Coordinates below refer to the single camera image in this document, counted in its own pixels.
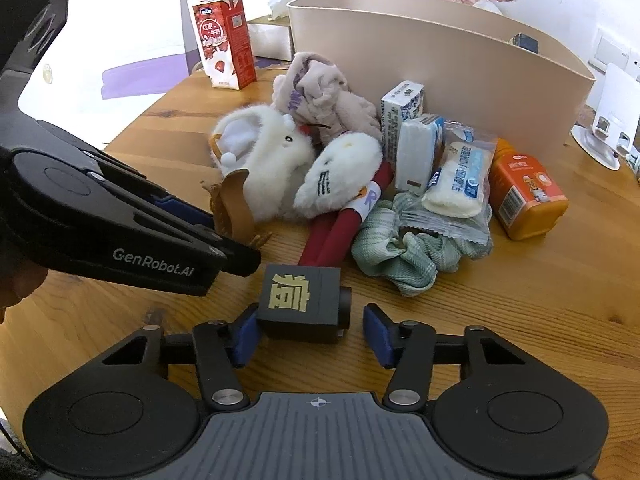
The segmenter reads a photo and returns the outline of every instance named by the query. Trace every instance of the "human hand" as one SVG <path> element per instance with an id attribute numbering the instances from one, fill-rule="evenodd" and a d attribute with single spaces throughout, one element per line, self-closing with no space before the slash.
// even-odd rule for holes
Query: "human hand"
<path id="1" fill-rule="evenodd" d="M 24 260 L 13 274 L 0 278 L 0 324 L 4 321 L 5 309 L 20 303 L 42 285 L 47 273 L 44 267 Z"/>

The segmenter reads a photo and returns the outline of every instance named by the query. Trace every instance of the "circular black cover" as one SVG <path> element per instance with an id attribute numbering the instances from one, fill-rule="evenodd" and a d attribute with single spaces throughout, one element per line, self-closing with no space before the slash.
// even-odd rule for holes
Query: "circular black cover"
<path id="1" fill-rule="evenodd" d="M 433 428 L 454 456 L 512 478 L 561 478 L 595 465 L 609 423 L 593 395 L 552 370 L 489 368 L 435 403 Z"/>
<path id="2" fill-rule="evenodd" d="M 193 398 L 137 367 L 71 374 L 34 400 L 23 431 L 36 460 L 78 478 L 128 477 L 170 460 L 199 426 Z"/>

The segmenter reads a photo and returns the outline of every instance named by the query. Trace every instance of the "crosshair logo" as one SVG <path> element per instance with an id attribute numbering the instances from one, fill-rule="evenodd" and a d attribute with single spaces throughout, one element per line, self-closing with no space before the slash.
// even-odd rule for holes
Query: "crosshair logo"
<path id="1" fill-rule="evenodd" d="M 317 408 L 319 410 L 320 408 L 324 408 L 326 405 L 331 403 L 328 400 L 322 399 L 321 397 L 316 397 L 309 404 L 311 404 L 314 408 Z"/>

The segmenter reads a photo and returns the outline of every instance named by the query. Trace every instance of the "barcode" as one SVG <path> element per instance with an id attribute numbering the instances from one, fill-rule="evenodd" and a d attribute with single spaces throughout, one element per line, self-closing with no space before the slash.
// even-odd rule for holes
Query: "barcode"
<path id="1" fill-rule="evenodd" d="M 507 196 L 504 197 L 504 200 L 502 201 L 502 205 L 498 210 L 498 216 L 502 219 L 505 225 L 511 226 L 525 204 L 526 202 L 518 189 L 515 186 L 512 186 L 507 193 Z"/>

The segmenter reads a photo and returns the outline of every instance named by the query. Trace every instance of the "purple strip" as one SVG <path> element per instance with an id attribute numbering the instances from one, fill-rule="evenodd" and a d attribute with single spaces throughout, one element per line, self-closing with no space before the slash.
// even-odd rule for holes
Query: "purple strip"
<path id="1" fill-rule="evenodd" d="M 195 50 L 105 70 L 102 73 L 102 98 L 163 94 L 186 78 L 199 58 Z"/>

